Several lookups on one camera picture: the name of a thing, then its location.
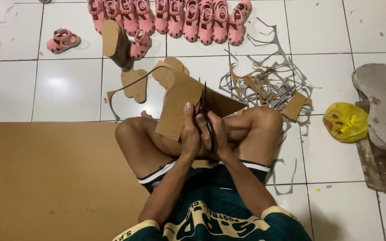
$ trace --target hand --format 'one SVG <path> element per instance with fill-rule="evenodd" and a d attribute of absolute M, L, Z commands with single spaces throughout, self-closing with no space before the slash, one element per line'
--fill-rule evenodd
<path fill-rule="evenodd" d="M 214 112 L 208 112 L 208 118 L 211 120 L 212 126 L 215 132 L 217 156 L 226 154 L 231 151 L 229 144 L 227 143 L 226 128 L 222 118 L 218 117 Z M 202 114 L 196 116 L 197 124 L 202 132 L 202 141 L 207 149 L 211 149 L 211 136 L 206 126 L 205 118 Z"/>
<path fill-rule="evenodd" d="M 184 106 L 184 129 L 181 132 L 181 156 L 194 161 L 201 148 L 199 131 L 193 123 L 194 109 L 190 102 Z"/>

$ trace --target yellow plastic bag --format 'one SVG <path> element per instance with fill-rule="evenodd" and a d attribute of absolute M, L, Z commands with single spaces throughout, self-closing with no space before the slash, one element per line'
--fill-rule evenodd
<path fill-rule="evenodd" d="M 351 143 L 367 136 L 367 116 L 358 106 L 336 102 L 327 108 L 323 122 L 334 138 L 343 143 Z"/>

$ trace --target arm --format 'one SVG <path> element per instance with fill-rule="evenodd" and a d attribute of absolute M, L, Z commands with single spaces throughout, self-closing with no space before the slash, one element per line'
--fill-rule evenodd
<path fill-rule="evenodd" d="M 224 121 L 214 114 L 208 112 L 208 117 L 214 127 L 214 132 L 217 139 L 217 156 L 226 165 L 236 189 L 241 196 L 242 201 L 249 211 L 255 216 L 260 217 L 263 210 L 275 206 L 275 200 L 254 176 L 254 174 L 242 162 L 235 158 L 227 143 L 227 135 L 224 127 Z M 196 117 L 199 128 L 202 131 L 202 139 L 206 146 L 210 146 L 209 132 L 206 127 L 204 117 L 199 114 Z"/>
<path fill-rule="evenodd" d="M 138 222 L 154 220 L 161 226 L 171 214 L 186 181 L 187 173 L 201 148 L 199 132 L 193 124 L 193 113 L 192 104 L 186 103 L 185 126 L 181 133 L 181 155 L 148 198 L 138 216 Z"/>

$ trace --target light pink shoe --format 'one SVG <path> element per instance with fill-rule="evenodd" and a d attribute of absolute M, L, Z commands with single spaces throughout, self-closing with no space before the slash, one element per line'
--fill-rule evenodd
<path fill-rule="evenodd" d="M 123 17 L 120 12 L 120 5 L 117 0 L 107 0 L 105 2 L 108 19 L 114 20 L 118 25 L 123 26 Z"/>
<path fill-rule="evenodd" d="M 215 1 L 214 19 L 212 38 L 216 43 L 223 43 L 227 40 L 227 22 L 229 20 L 229 11 L 227 10 L 226 0 Z"/>
<path fill-rule="evenodd" d="M 140 28 L 135 34 L 135 42 L 130 46 L 131 58 L 138 60 L 145 55 L 148 45 L 150 44 L 150 37 Z"/>
<path fill-rule="evenodd" d="M 119 0 L 121 16 L 123 17 L 123 27 L 130 36 L 135 36 L 139 29 L 138 15 L 135 12 L 134 0 Z"/>
<path fill-rule="evenodd" d="M 101 28 L 104 22 L 107 20 L 105 17 L 105 7 L 102 0 L 88 0 L 89 13 L 92 14 L 93 24 L 95 30 L 101 34 Z"/>
<path fill-rule="evenodd" d="M 189 42 L 196 41 L 199 24 L 199 3 L 197 0 L 186 2 L 186 19 L 184 22 L 183 35 Z"/>
<path fill-rule="evenodd" d="M 178 0 L 172 0 L 169 5 L 168 33 L 172 38 L 181 36 L 183 33 L 183 3 Z"/>
<path fill-rule="evenodd" d="M 168 0 L 156 0 L 156 17 L 155 28 L 160 34 L 168 32 L 168 15 L 169 15 L 169 4 Z"/>
<path fill-rule="evenodd" d="M 80 37 L 66 28 L 60 28 L 53 32 L 53 38 L 47 42 L 47 49 L 54 54 L 60 54 L 68 48 L 79 44 Z"/>
<path fill-rule="evenodd" d="M 212 0 L 202 0 L 200 2 L 199 39 L 204 45 L 212 42 L 213 8 Z"/>
<path fill-rule="evenodd" d="M 151 13 L 150 3 L 147 0 L 136 0 L 136 13 L 138 14 L 139 28 L 151 35 L 154 31 L 154 16 Z"/>
<path fill-rule="evenodd" d="M 229 18 L 229 44 L 238 46 L 244 40 L 244 19 L 251 11 L 251 1 L 242 0 L 233 9 Z"/>

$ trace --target stack of insoles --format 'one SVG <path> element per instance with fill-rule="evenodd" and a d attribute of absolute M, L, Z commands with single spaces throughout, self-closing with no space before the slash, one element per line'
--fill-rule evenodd
<path fill-rule="evenodd" d="M 106 20 L 101 29 L 102 53 L 109 57 L 119 67 L 124 67 L 127 62 L 131 42 L 126 31 L 113 20 Z"/>

